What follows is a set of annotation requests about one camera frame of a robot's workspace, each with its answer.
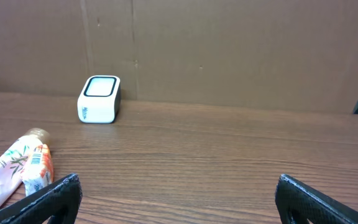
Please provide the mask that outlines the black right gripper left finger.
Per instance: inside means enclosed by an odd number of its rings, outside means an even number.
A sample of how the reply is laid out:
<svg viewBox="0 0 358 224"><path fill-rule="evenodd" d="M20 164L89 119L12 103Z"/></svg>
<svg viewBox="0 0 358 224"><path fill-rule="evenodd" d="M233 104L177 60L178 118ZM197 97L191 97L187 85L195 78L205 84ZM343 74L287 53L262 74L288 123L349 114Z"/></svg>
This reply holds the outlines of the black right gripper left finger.
<svg viewBox="0 0 358 224"><path fill-rule="evenodd" d="M74 224L82 199L80 180L72 173L0 210L0 224Z"/></svg>

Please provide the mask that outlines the small orange candy pack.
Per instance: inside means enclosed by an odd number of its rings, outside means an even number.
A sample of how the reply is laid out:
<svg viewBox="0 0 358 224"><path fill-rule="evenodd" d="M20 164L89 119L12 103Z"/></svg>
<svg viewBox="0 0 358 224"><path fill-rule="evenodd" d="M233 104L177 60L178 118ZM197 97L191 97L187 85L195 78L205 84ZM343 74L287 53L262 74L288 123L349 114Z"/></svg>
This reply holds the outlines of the small orange candy pack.
<svg viewBox="0 0 358 224"><path fill-rule="evenodd" d="M20 178L24 184L25 196L50 185L54 170L50 149L46 144L37 146L29 156L21 171Z"/></svg>

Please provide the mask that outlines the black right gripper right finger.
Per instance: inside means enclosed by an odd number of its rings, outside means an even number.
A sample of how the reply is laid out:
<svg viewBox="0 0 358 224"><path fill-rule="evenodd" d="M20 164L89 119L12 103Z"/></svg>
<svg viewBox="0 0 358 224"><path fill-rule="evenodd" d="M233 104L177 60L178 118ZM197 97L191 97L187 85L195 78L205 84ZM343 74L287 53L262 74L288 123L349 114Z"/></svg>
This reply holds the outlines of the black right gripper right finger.
<svg viewBox="0 0 358 224"><path fill-rule="evenodd" d="M358 223L358 211L287 174L279 177L275 204L282 223Z"/></svg>

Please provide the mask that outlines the white cream tube gold cap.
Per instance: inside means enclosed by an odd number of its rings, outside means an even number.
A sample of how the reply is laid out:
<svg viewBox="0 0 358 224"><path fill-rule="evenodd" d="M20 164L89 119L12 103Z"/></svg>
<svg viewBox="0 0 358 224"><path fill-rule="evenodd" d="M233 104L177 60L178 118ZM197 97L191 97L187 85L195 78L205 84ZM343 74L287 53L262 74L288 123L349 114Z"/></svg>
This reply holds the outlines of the white cream tube gold cap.
<svg viewBox="0 0 358 224"><path fill-rule="evenodd" d="M39 128L28 130L0 156L0 207L21 184L20 172L30 153L49 143L50 134Z"/></svg>

